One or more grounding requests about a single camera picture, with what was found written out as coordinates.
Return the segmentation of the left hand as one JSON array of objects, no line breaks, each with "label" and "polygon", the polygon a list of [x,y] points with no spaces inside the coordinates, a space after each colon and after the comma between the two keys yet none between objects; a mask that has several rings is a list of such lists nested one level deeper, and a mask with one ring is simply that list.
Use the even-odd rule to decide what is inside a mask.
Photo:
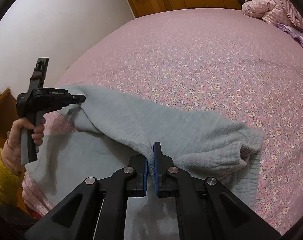
[{"label": "left hand", "polygon": [[24,171],[24,166],[21,164],[21,130],[23,128],[32,131],[32,139],[35,144],[40,146],[44,137],[45,118],[41,119],[39,126],[34,126],[26,118],[20,118],[13,122],[11,130],[7,133],[7,140],[4,144],[1,158],[4,165],[18,176]]}]

